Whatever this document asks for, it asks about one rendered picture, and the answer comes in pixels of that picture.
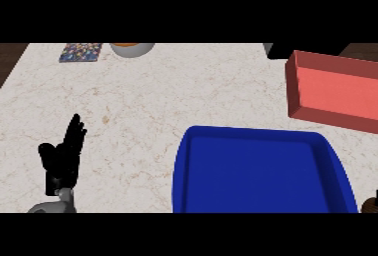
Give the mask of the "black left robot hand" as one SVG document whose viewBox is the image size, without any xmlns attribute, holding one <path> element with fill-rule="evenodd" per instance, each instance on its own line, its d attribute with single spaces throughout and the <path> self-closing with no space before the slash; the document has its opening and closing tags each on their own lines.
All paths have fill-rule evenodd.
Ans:
<svg viewBox="0 0 378 256">
<path fill-rule="evenodd" d="M 73 189 L 79 180 L 80 155 L 88 130 L 80 115 L 76 114 L 68 124 L 64 141 L 54 146 L 39 145 L 39 155 L 46 170 L 46 195 L 57 196 L 62 188 Z"/>
</svg>

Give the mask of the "blue tray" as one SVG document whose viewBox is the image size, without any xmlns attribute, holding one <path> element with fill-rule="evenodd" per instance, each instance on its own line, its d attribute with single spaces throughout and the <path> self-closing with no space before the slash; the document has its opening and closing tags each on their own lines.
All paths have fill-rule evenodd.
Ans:
<svg viewBox="0 0 378 256">
<path fill-rule="evenodd" d="M 316 132 L 194 126 L 173 172 L 176 213 L 355 213 L 339 156 Z"/>
</svg>

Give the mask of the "red cardboard box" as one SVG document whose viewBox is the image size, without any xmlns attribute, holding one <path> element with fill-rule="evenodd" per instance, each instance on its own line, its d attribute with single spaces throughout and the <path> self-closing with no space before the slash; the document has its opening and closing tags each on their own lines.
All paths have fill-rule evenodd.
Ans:
<svg viewBox="0 0 378 256">
<path fill-rule="evenodd" d="M 291 118 L 378 134 L 378 62 L 296 50 L 285 78 Z"/>
</svg>

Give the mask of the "brown cupcake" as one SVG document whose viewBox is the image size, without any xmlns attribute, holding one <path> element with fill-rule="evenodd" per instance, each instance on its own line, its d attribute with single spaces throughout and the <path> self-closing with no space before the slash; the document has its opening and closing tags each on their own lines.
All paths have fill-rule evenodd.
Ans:
<svg viewBox="0 0 378 256">
<path fill-rule="evenodd" d="M 362 204 L 364 213 L 378 213 L 378 204 L 376 203 L 377 198 L 370 198 Z"/>
</svg>

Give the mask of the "colourful patterned book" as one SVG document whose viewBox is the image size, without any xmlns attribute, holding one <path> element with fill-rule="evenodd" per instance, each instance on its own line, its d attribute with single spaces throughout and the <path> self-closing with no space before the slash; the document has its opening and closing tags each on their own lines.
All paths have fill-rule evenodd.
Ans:
<svg viewBox="0 0 378 256">
<path fill-rule="evenodd" d="M 96 62 L 101 50 L 101 43 L 68 43 L 60 56 L 60 62 Z"/>
</svg>

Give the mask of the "grey bowl with orange content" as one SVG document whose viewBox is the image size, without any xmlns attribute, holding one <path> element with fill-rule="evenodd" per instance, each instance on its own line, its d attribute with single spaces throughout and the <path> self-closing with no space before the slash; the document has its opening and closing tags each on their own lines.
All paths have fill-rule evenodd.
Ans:
<svg viewBox="0 0 378 256">
<path fill-rule="evenodd" d="M 154 43 L 139 43 L 132 46 L 119 46 L 111 44 L 113 51 L 124 58 L 136 58 L 144 56 L 154 48 Z"/>
</svg>

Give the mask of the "black appliance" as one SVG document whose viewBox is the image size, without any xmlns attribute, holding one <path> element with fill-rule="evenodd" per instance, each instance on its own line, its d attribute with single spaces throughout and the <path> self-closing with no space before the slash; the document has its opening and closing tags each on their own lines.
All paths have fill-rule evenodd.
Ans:
<svg viewBox="0 0 378 256">
<path fill-rule="evenodd" d="M 266 55 L 271 60 L 288 59 L 296 50 L 321 53 L 327 55 L 339 55 L 347 48 L 349 44 L 337 43 L 265 43 Z"/>
</svg>

